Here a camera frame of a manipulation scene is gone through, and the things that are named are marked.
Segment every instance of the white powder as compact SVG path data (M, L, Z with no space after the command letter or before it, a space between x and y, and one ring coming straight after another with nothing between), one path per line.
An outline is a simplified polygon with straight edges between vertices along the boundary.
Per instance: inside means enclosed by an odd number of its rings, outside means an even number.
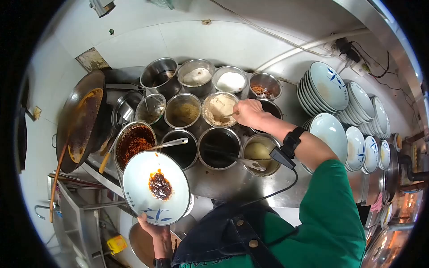
M236 72L226 72L220 76L216 86L221 91L236 92L243 89L245 79Z
M183 83L188 86L200 86L211 79L211 73L205 68L197 68L183 76Z
M233 117L224 118L226 115L233 113L233 107L236 100L226 94L219 94L213 97L203 107L205 117L216 126L229 126L236 120Z

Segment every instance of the stainless steel counter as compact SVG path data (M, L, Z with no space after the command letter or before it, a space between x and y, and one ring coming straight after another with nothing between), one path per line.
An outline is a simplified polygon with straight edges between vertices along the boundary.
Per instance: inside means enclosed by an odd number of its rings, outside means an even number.
M137 83L139 77L136 75L139 75L143 68L144 67L138 66L106 71L106 83ZM278 99L274 100L274 103L282 110L285 121L301 126L310 117L304 112L298 102L296 86L285 82L280 83L283 87L283 93ZM246 99L248 92L249 89L245 88L241 93L237 94L237 96L240 99ZM200 123L198 130L191 131L197 139L204 130L210 127L202 117ZM239 124L233 126L232 129L240 136L242 143L244 143L249 136L255 134L250 128ZM102 157L93 154L88 158L88 162L96 167L100 166L102 160ZM295 169L298 173L298 182L291 189L267 199L268 205L272 207L299 207L299 204L307 192L311 175L305 171L298 160L295 159L294 162L296 163ZM85 165L83 168L86 170L90 168L90 166ZM118 179L112 157L106 166L105 173ZM240 163L237 163L235 166L225 171L213 171L206 168L200 161L197 161L192 168L185 171L185 174L188 178L192 194L224 201L255 200L259 197L281 190L295 180L293 171L285 166L281 166L272 176L260 178L252 176ZM359 203L362 201L365 174L362 172L348 173L348 178L353 191L353 198L356 203ZM105 182L111 186L111 180ZM117 192L118 185L118 183L115 183L115 189L113 189L117 194L119 194Z

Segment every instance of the person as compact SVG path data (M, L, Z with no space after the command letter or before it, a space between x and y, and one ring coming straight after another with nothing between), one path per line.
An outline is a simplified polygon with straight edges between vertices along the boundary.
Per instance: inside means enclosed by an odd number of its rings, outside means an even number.
M239 124L279 141L296 128L253 99L239 101L233 111ZM191 229L172 259L169 227L151 225L142 214L140 225L153 237L155 258L162 260L157 267L360 267L366 240L344 165L309 132L300 139L295 156L314 170L299 206L301 225L294 228L260 203L226 203Z

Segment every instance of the soy sauce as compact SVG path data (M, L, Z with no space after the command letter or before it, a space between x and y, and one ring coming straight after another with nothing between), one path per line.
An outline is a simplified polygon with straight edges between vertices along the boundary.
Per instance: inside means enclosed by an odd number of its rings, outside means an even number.
M180 138L188 138L189 141L186 144L162 148L161 152L173 158L182 169L185 169L192 164L197 154L196 143L193 137L186 132L177 131L168 134L168 136L164 139L164 142L169 142Z
M202 160L216 169L226 168L235 162L226 155L238 157L240 152L237 138L224 129L213 129L206 133L199 146Z

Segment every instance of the green shirt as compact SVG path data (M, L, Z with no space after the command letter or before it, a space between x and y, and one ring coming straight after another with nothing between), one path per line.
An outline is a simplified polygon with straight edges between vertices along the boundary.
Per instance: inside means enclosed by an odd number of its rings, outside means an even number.
M360 267L365 235L346 170L339 161L325 161L316 169L299 206L299 219L302 225L296 235L269 247L285 267ZM267 213L264 243L293 229L284 219ZM244 255L181 265L183 268L196 266L251 268L253 263L249 255Z

